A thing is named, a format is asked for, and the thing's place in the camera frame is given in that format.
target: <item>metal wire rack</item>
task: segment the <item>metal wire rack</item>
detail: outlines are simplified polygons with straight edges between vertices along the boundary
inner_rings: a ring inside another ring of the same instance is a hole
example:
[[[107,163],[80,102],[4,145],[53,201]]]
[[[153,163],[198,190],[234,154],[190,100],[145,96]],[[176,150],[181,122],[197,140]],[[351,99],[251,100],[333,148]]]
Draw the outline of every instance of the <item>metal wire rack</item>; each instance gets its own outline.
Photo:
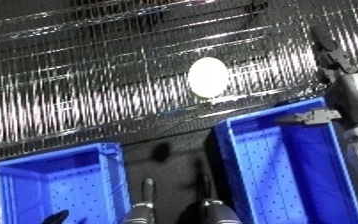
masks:
[[[328,24],[358,63],[358,1],[314,2],[0,0],[0,160],[207,128],[320,94],[309,27]],[[230,70],[209,100],[186,81],[206,56]]]

